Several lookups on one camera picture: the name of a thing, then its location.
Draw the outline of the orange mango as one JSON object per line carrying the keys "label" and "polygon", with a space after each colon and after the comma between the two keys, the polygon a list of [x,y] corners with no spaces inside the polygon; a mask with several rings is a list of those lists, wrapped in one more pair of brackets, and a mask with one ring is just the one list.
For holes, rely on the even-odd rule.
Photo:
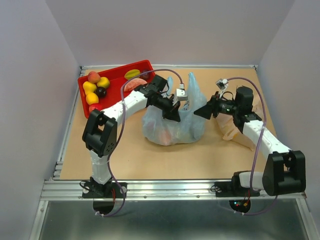
{"label": "orange mango", "polygon": [[88,95],[89,93],[94,93],[97,89],[97,86],[94,83],[91,83],[89,81],[85,81],[82,84],[82,88],[84,90],[85,95]]}

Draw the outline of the red apple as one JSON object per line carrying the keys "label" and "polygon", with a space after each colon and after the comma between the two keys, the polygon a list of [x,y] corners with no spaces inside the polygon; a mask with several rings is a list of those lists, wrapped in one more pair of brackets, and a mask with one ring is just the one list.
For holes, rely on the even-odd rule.
{"label": "red apple", "polygon": [[88,111],[91,113],[93,110],[101,111],[103,109],[100,103],[93,103],[89,106]]}

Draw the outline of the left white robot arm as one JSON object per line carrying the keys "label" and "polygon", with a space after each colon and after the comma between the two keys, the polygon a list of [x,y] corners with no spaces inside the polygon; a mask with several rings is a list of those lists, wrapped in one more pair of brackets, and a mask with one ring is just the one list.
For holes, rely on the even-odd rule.
{"label": "left white robot arm", "polygon": [[169,83],[159,75],[151,82],[135,87],[128,96],[103,110],[94,109],[87,119],[82,140],[89,150],[92,174],[89,180],[80,182],[85,199],[116,197],[110,158],[120,142],[128,117],[136,112],[154,106],[162,111],[165,119],[180,122],[180,102],[187,100],[185,85],[180,83],[175,93],[167,97]]}

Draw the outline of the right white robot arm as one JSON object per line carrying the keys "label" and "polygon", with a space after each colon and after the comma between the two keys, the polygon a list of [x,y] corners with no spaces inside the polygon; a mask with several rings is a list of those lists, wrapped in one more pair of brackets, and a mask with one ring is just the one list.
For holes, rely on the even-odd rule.
{"label": "right white robot arm", "polygon": [[238,130],[258,148],[266,159],[263,172],[235,172],[230,182],[231,192],[242,195],[248,189],[265,191],[269,196],[301,193],[306,189],[306,159],[299,150],[291,150],[281,143],[265,126],[262,119],[253,112],[252,89],[241,86],[235,98],[223,99],[217,92],[206,105],[194,114],[210,119],[219,114],[233,117]]}

